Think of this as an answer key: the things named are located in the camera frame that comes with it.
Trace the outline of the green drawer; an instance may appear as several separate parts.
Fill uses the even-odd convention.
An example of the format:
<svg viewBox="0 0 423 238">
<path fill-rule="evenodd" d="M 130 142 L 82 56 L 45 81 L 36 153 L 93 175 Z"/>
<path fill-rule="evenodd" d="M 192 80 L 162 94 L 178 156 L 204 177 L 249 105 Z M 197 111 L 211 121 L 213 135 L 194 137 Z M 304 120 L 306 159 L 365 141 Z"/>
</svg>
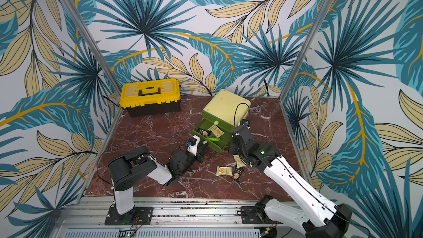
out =
<svg viewBox="0 0 423 238">
<path fill-rule="evenodd" d="M 224 132 L 231 132 L 234 129 L 234 124 L 226 122 L 220 118 L 216 118 L 212 115 L 207 115 L 206 117 L 203 117 L 203 120 L 199 124 L 200 128 L 203 130 L 209 130 L 210 127 L 215 125 L 214 122 L 218 122 L 217 127 Z"/>
<path fill-rule="evenodd" d="M 218 153 L 222 153 L 229 146 L 231 135 L 230 132 L 225 131 L 222 127 L 218 126 L 218 129 L 223 131 L 223 135 L 217 137 L 209 128 L 214 125 L 206 119 L 203 119 L 193 130 L 192 134 L 200 138 L 200 142 L 203 142 Z"/>
</svg>

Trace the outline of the green top drawer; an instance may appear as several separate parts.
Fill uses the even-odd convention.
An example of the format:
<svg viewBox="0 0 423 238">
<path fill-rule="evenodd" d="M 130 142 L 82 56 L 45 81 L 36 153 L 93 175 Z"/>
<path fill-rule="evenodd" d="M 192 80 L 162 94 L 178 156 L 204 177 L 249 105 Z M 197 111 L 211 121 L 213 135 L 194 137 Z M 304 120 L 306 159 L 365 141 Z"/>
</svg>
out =
<svg viewBox="0 0 423 238">
<path fill-rule="evenodd" d="M 210 127 L 215 125 L 214 122 L 218 122 L 217 127 L 224 132 L 231 132 L 234 129 L 234 124 L 226 122 L 220 118 L 216 118 L 212 115 L 207 115 L 206 117 L 203 117 L 203 120 L 199 124 L 200 128 L 203 130 L 209 130 Z"/>
</svg>

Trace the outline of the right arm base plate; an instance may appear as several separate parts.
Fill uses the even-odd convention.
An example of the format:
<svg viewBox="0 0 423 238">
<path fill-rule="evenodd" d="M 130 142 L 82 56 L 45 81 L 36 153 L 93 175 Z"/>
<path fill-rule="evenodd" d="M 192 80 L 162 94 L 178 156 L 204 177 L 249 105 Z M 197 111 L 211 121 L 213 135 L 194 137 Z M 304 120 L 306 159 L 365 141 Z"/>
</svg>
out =
<svg viewBox="0 0 423 238">
<path fill-rule="evenodd" d="M 279 221 L 270 220 L 262 209 L 255 206 L 243 206 L 237 211 L 243 224 L 282 224 Z"/>
</svg>

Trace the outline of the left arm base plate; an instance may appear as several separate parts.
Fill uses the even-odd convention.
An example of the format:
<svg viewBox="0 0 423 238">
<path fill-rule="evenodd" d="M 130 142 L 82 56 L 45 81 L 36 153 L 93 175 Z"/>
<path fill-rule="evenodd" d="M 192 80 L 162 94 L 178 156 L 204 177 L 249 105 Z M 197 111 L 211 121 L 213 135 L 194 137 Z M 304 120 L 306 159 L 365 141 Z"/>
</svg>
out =
<svg viewBox="0 0 423 238">
<path fill-rule="evenodd" d="M 149 225 L 152 220 L 153 207 L 134 207 L 120 215 L 111 207 L 106 215 L 105 225 Z"/>
</svg>

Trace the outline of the cream cookie packet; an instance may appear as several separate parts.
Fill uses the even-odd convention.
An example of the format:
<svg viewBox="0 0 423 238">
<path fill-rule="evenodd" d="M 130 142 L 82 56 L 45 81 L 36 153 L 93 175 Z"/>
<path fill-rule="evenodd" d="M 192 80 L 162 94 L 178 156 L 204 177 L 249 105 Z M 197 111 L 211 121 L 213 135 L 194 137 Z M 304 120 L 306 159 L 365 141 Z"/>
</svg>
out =
<svg viewBox="0 0 423 238">
<path fill-rule="evenodd" d="M 233 155 L 233 158 L 236 162 L 236 167 L 237 168 L 241 168 L 246 166 L 246 164 L 241 160 L 241 158 L 238 155 Z"/>
<path fill-rule="evenodd" d="M 217 167 L 217 176 L 232 176 L 232 168 L 226 166 L 218 166 Z"/>
</svg>

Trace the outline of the black cookie packet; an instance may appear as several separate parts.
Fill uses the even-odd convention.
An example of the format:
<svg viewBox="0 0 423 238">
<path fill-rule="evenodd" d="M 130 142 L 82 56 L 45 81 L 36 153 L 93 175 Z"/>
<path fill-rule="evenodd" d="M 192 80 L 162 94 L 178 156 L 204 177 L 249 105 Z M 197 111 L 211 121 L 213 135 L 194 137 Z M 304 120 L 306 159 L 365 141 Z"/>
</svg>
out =
<svg viewBox="0 0 423 238">
<path fill-rule="evenodd" d="M 244 172 L 244 167 L 237 167 L 232 174 L 232 179 L 236 181 L 237 183 L 240 183 L 243 172 Z"/>
</svg>

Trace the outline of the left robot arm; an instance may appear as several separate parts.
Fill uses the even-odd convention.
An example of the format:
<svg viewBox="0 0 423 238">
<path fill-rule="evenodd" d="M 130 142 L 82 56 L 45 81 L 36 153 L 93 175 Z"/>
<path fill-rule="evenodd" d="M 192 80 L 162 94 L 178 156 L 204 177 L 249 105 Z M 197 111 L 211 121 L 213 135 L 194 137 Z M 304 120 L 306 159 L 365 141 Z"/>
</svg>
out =
<svg viewBox="0 0 423 238">
<path fill-rule="evenodd" d="M 115 211 L 119 216 L 135 212 L 133 187 L 148 177 L 162 186 L 172 186 L 196 163 L 204 161 L 208 142 L 192 136 L 186 149 L 174 151 L 166 165 L 153 157 L 145 146 L 136 148 L 112 160 L 108 165 L 111 177 Z"/>
</svg>

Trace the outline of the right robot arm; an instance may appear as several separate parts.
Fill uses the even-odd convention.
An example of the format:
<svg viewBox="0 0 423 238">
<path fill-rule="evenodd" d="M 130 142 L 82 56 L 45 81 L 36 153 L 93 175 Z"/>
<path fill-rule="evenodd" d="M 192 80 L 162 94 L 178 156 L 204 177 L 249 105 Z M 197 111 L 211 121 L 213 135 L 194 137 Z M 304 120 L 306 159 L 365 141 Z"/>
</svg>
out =
<svg viewBox="0 0 423 238">
<path fill-rule="evenodd" d="M 230 150 L 276 182 L 299 206 L 294 208 L 265 196 L 256 208 L 269 220 L 283 223 L 307 238 L 342 238 L 347 233 L 352 215 L 348 206 L 336 205 L 320 194 L 273 145 L 258 142 L 247 126 L 231 131 Z"/>
</svg>

